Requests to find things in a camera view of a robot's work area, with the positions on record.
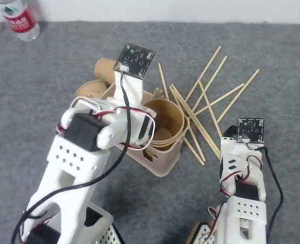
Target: beige plastic box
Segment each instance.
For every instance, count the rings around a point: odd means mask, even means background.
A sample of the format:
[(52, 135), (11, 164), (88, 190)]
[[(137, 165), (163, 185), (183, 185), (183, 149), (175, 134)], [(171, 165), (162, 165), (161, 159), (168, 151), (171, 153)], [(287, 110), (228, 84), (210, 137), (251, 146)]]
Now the beige plastic box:
[[(107, 91), (102, 95), (102, 98), (114, 96), (115, 83), (112, 84)], [(150, 99), (157, 98), (153, 94), (143, 91), (142, 103), (149, 101)], [(147, 147), (143, 151), (132, 151), (128, 150), (127, 155), (133, 158), (136, 162), (141, 164), (143, 167), (148, 169), (154, 175), (158, 177), (166, 176), (174, 165), (177, 163), (181, 156), (181, 146), (187, 129), (189, 128), (190, 122), (188, 118), (185, 117), (184, 131), (179, 137), (179, 139), (174, 142), (170, 149), (162, 151), (152, 146)]]

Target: robotic arm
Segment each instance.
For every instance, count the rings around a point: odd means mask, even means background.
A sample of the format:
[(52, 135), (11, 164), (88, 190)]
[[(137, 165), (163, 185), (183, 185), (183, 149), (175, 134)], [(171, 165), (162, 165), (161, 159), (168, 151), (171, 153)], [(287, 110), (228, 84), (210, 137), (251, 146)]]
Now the robotic arm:
[(265, 244), (265, 186), (261, 168), (263, 119), (240, 118), (221, 137), (220, 191), (227, 200), (216, 210), (214, 222), (195, 226), (192, 244)]
[[(89, 182), (108, 175), (109, 170), (102, 173), (108, 149), (126, 142), (128, 108), (123, 90), (130, 104), (130, 145), (150, 143), (156, 114), (141, 106), (141, 101), (143, 79), (153, 56), (153, 51), (127, 44), (114, 67), (114, 97), (80, 97), (72, 102), (56, 128), (44, 176), (23, 213), (26, 218), (17, 224), (12, 243), (18, 232), (25, 244), (94, 244), (108, 229), (115, 232), (112, 215), (90, 203), (96, 184)], [(47, 218), (54, 205), (59, 210)]]

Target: gray carpet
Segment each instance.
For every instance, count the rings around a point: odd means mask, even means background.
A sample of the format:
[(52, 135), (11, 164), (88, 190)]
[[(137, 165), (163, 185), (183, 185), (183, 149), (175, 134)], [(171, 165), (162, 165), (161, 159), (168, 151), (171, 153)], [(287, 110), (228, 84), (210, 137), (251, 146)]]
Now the gray carpet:
[[(300, 25), (185, 23), (48, 23), (32, 42), (21, 42), (0, 25), (0, 243), (12, 230), (37, 189), (54, 137), (54, 126), (76, 89), (93, 79), (97, 59), (116, 59), (127, 42), (157, 52), (144, 86), (160, 86), (157, 63), (166, 82), (186, 96), (216, 50), (222, 51), (203, 82), (228, 55), (208, 90), (214, 100), (250, 84), (220, 122), (222, 130), (238, 117), (264, 117), (265, 142), (285, 194), (272, 243), (300, 243)], [(199, 91), (190, 100), (194, 104)], [(231, 98), (214, 106), (219, 115)], [(218, 144), (209, 112), (200, 120)], [(198, 136), (207, 162), (200, 166), (189, 149), (169, 175), (158, 178), (125, 157), (96, 188), (93, 202), (113, 214), (126, 243), (184, 243), (219, 193), (218, 160)], [(117, 158), (114, 148), (108, 164)], [(279, 193), (267, 165), (263, 169), (269, 218)]]

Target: white wall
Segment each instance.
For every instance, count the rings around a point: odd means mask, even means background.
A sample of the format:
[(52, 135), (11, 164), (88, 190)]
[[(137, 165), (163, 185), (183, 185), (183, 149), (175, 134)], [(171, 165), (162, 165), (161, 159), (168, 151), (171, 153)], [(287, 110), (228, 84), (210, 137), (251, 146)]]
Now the white wall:
[(30, 2), (37, 18), (47, 21), (300, 23), (300, 0), (30, 0)]

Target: plastic water bottle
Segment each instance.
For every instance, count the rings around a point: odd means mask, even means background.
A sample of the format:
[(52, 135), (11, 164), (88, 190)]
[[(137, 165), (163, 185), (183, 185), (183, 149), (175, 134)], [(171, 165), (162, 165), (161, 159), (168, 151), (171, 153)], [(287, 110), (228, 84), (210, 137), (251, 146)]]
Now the plastic water bottle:
[(0, 0), (0, 10), (20, 40), (30, 41), (39, 35), (39, 25), (24, 0)]

